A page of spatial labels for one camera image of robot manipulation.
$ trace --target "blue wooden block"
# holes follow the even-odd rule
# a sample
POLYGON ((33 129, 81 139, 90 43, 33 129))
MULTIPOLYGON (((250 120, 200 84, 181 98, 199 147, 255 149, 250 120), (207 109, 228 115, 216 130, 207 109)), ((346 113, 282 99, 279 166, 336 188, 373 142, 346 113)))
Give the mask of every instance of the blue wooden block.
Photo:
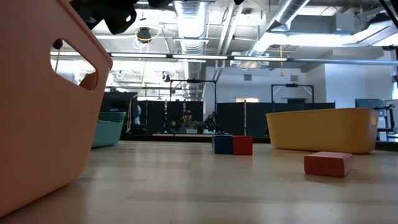
POLYGON ((234 154, 232 147, 232 135, 216 135, 213 139, 213 149, 215 154, 234 154))

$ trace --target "orange plastic bin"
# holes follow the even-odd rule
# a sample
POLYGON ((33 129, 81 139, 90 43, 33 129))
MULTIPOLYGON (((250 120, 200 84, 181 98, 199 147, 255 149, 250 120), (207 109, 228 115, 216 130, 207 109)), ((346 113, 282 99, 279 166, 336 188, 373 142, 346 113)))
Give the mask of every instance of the orange plastic bin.
POLYGON ((112 67, 67 1, 14 0, 1 6, 0 217, 81 174, 112 67), (58 38, 97 71, 80 86, 51 67, 58 38))
POLYGON ((267 114, 277 149, 366 154, 376 144, 379 113, 367 108, 267 114))

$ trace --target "wooden floor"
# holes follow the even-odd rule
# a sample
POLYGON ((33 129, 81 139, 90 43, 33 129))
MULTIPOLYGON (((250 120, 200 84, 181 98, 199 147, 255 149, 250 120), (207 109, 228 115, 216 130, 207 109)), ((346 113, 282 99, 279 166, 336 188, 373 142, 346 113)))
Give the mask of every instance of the wooden floor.
POLYGON ((309 153, 120 142, 92 150, 76 182, 0 223, 398 223, 398 153, 355 156, 345 179, 305 175, 309 153))

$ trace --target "red wooden block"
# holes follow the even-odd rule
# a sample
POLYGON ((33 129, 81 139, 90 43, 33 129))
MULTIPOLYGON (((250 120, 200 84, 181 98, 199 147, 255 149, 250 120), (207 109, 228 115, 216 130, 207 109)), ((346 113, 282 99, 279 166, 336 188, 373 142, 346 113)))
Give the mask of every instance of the red wooden block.
POLYGON ((233 138, 234 155, 251 156, 253 155, 252 136, 234 136, 233 138))
POLYGON ((317 152, 304 157, 307 174, 345 177, 353 168, 353 155, 339 152, 317 152))

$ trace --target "teal plastic bin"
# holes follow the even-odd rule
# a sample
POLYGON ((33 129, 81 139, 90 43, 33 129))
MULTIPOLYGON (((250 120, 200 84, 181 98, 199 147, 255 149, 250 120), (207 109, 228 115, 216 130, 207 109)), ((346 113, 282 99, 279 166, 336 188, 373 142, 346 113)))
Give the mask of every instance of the teal plastic bin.
POLYGON ((100 112, 91 148, 117 144, 125 117, 126 112, 100 112))

